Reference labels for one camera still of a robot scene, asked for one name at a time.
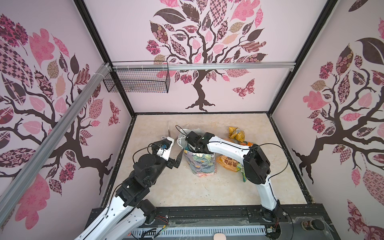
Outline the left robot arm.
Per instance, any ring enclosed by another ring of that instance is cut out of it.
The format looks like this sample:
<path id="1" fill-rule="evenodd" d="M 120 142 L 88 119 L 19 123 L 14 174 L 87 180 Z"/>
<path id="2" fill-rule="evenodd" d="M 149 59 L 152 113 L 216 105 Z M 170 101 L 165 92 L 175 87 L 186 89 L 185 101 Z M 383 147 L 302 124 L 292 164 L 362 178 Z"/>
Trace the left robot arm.
<path id="1" fill-rule="evenodd" d="M 78 236 L 77 240 L 122 240 L 134 229 L 151 224 L 156 207 L 145 199 L 165 168 L 178 168 L 183 151 L 174 160 L 169 149 L 142 155 L 134 170 L 115 191 L 109 205 Z"/>

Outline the orange snack bag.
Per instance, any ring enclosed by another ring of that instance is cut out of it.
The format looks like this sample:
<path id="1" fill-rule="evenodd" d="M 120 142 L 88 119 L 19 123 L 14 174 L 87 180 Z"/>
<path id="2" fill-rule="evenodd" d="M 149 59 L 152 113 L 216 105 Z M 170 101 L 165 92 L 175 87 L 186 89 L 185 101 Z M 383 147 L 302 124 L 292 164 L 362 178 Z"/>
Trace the orange snack bag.
<path id="1" fill-rule="evenodd" d="M 226 170 L 232 172 L 238 172 L 243 169 L 243 166 L 238 161 L 223 155 L 217 156 L 216 162 Z"/>

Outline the green snack bag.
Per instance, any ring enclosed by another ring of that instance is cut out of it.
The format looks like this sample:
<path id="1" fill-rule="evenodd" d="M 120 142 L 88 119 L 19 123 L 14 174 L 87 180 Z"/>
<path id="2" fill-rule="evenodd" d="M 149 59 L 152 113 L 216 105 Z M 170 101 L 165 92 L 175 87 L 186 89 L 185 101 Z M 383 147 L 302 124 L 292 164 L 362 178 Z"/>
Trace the green snack bag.
<path id="1" fill-rule="evenodd" d="M 242 164 L 239 164 L 239 168 L 240 168 L 241 173 L 242 173 L 243 182 L 245 183 L 247 181 L 247 177 L 246 177 L 246 174 L 245 174 L 244 166 Z"/>

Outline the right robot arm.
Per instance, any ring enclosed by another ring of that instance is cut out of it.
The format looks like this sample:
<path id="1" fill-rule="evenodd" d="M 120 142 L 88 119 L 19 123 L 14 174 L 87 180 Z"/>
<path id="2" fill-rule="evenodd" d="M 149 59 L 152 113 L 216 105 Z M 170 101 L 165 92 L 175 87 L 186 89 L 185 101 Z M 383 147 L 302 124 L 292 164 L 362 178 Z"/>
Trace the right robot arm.
<path id="1" fill-rule="evenodd" d="M 244 168 L 246 179 L 257 187 L 261 198 L 261 217 L 267 222 L 277 219 L 279 201 L 275 197 L 270 181 L 271 163 L 260 146 L 256 144 L 242 146 L 211 133 L 204 133 L 201 136 L 193 131 L 186 136 L 186 142 L 194 153 L 217 153 L 240 163 Z"/>

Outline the small orange snack packet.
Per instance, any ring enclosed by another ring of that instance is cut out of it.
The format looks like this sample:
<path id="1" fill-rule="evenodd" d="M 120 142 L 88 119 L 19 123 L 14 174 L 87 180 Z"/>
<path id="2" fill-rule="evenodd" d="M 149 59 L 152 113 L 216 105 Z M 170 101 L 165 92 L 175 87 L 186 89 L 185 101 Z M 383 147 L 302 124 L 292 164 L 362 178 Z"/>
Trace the small orange snack packet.
<path id="1" fill-rule="evenodd" d="M 230 141 L 230 142 L 232 142 L 232 143 L 234 143 L 234 144 L 237 144 L 237 145 L 241 145 L 241 146 L 253 146 L 254 145 L 254 143 L 252 143 L 252 142 L 247 142 L 247 141 L 243 141 L 243 142 L 241 142 L 241 141 L 238 141 L 238 140 L 236 140 L 236 139 L 227 139 L 228 141 Z"/>

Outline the colourful paper bag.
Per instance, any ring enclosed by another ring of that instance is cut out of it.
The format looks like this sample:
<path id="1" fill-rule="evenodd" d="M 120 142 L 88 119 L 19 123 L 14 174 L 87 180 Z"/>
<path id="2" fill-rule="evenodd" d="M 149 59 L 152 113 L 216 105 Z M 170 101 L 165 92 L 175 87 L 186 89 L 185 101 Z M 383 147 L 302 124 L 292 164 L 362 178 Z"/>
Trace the colourful paper bag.
<path id="1" fill-rule="evenodd" d="M 204 133 L 201 129 L 182 129 L 178 135 L 177 144 L 183 150 L 183 157 L 186 158 L 186 162 L 194 175 L 199 178 L 212 176 L 217 172 L 215 154 L 192 152 L 191 146 L 186 141 L 186 135 L 192 131 L 199 135 Z"/>

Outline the yellow snack packet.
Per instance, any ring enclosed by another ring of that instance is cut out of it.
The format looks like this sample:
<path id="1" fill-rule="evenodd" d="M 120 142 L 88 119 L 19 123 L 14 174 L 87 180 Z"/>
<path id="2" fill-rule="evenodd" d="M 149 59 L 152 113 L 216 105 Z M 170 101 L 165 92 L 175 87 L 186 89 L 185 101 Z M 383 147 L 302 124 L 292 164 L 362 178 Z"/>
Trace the yellow snack packet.
<path id="1" fill-rule="evenodd" d="M 229 138 L 237 140 L 238 142 L 245 141 L 245 132 L 240 128 L 229 127 Z"/>

